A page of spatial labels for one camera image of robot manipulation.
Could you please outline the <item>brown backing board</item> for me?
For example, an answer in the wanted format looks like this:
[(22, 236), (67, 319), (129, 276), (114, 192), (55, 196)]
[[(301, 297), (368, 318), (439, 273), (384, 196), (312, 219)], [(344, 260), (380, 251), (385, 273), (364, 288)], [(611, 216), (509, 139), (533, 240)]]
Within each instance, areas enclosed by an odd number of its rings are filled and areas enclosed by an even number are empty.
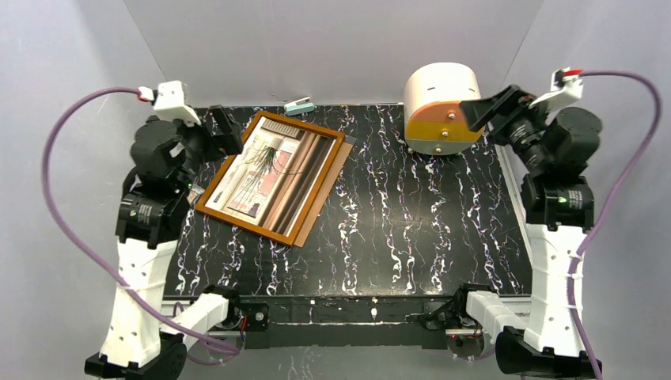
[(332, 164), (332, 167), (328, 170), (327, 175), (324, 179), (324, 183), (322, 184), (319, 192), (317, 193), (313, 205), (309, 209), (309, 213), (307, 214), (306, 219), (298, 232), (298, 235), (294, 241), (294, 246), (297, 247), (304, 246), (307, 237), (309, 236), (310, 230), (313, 228), (322, 207), (326, 203), (328, 195), (332, 190), (332, 187), (335, 185), (336, 180), (338, 179), (341, 171), (343, 170), (346, 160), (355, 143), (356, 143), (355, 137), (353, 136), (345, 137), (341, 147), (338, 150), (337, 155), (335, 156), (335, 160)]

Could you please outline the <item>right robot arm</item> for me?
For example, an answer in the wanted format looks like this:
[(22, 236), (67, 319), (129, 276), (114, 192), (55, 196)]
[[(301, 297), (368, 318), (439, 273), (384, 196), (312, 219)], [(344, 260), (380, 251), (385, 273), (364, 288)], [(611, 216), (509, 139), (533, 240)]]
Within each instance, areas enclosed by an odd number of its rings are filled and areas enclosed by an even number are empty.
[(599, 379), (601, 361), (581, 323), (584, 254), (580, 241), (594, 232), (594, 196), (584, 177), (600, 145), (601, 120), (575, 106), (578, 85), (541, 97), (516, 85), (484, 99), (460, 101), (472, 132), (487, 132), (524, 163), (525, 223), (534, 233), (532, 293), (527, 320), (483, 284), (465, 283), (445, 303), (428, 303), (408, 320), (427, 330), (473, 327), (494, 341), (504, 374), (538, 378)]

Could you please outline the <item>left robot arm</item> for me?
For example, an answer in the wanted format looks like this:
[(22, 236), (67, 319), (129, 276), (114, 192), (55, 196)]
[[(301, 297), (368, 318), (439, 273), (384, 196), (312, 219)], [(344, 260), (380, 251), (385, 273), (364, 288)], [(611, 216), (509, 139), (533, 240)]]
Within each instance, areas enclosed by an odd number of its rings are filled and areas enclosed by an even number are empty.
[(242, 329), (240, 296), (210, 285), (175, 320), (160, 307), (169, 264), (191, 209), (193, 182), (208, 162), (242, 151), (241, 128), (215, 105), (188, 124), (150, 116), (136, 131), (134, 168), (124, 181), (116, 223), (118, 275), (108, 335), (85, 361), (98, 379), (176, 379), (188, 350), (217, 325)]

